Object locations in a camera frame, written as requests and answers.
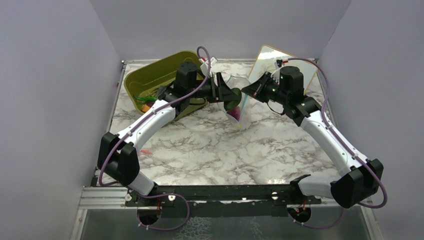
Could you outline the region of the clear zip top bag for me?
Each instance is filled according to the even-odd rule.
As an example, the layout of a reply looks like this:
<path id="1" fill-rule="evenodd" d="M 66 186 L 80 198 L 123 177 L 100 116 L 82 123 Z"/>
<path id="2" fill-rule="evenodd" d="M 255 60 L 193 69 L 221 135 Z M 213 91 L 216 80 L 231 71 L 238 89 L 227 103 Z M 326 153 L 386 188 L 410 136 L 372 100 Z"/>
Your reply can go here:
<path id="1" fill-rule="evenodd" d="M 241 89 L 250 85 L 250 82 L 247 78 L 231 75 L 225 83 L 230 89 L 237 88 L 238 91 L 236 90 L 236 92 L 241 96 L 241 99 L 231 110 L 225 109 L 224 102 L 219 102 L 217 105 L 224 112 L 233 129 L 245 130 L 251 125 L 251 104 L 250 97 L 241 92 Z"/>

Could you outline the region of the green chili pepper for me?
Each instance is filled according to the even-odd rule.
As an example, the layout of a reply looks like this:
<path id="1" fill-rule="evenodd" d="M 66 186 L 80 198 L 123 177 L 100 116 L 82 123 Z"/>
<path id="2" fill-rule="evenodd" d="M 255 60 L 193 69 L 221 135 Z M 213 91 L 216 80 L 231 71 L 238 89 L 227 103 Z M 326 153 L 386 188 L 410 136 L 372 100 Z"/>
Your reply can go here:
<path id="1" fill-rule="evenodd" d="M 133 96 L 137 101 L 141 101 L 141 102 L 155 102 L 158 98 L 155 96 L 144 96 L 144 97 L 140 97 L 140 96 Z"/>

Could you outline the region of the dark green avocado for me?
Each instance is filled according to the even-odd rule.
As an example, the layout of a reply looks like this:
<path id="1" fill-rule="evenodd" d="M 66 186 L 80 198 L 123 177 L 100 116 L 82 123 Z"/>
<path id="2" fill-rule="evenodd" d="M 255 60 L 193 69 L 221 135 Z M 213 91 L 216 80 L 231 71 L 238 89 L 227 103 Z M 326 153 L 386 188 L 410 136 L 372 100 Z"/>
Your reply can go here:
<path id="1" fill-rule="evenodd" d="M 223 103 L 224 110 L 226 112 L 231 111 L 232 109 L 234 109 L 235 107 L 237 107 L 240 104 L 240 101 L 241 101 L 240 96 L 238 96 L 235 100 L 225 101 Z"/>

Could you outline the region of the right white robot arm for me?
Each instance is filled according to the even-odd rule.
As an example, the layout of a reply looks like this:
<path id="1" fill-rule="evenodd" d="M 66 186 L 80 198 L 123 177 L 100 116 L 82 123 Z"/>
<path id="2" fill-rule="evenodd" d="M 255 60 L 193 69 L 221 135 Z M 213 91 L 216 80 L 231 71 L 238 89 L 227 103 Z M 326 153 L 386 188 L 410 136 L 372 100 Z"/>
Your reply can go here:
<path id="1" fill-rule="evenodd" d="M 304 94 L 304 75 L 298 67 L 284 66 L 278 81 L 270 72 L 242 88 L 242 93 L 261 102 L 282 105 L 283 114 L 306 131 L 324 150 L 337 169 L 339 178 L 304 176 L 288 190 L 289 199 L 300 204 L 308 196 L 334 199 L 348 209 L 382 190 L 384 166 L 369 160 L 355 149 L 329 121 L 322 106 Z"/>

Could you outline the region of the purple red onion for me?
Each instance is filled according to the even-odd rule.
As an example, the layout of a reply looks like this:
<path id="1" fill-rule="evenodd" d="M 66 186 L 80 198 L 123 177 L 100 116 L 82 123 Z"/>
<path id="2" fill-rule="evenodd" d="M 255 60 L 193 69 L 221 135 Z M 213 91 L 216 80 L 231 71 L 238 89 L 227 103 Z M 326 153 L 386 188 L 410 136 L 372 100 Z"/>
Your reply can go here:
<path id="1" fill-rule="evenodd" d="M 239 106 L 236 106 L 233 109 L 229 110 L 227 114 L 233 117 L 236 121 L 239 121 L 241 118 L 241 108 Z"/>

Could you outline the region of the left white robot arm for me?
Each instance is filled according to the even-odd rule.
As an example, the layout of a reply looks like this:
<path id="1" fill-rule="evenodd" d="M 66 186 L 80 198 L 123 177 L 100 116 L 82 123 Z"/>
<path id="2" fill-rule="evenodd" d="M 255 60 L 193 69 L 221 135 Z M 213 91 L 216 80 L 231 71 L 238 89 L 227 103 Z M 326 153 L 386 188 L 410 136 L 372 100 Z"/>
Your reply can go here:
<path id="1" fill-rule="evenodd" d="M 223 103 L 227 111 L 237 107 L 242 100 L 239 88 L 230 88 L 221 73 L 214 76 L 210 73 L 209 67 L 202 71 L 193 62 L 181 63 L 174 81 L 158 90 L 157 100 L 146 113 L 119 133 L 103 135 L 97 162 L 100 186 L 110 185 L 103 182 L 103 175 L 107 174 L 113 178 L 114 184 L 138 192 L 138 199 L 144 205 L 155 203 L 155 183 L 141 172 L 138 151 L 158 130 L 190 107 L 192 99 Z"/>

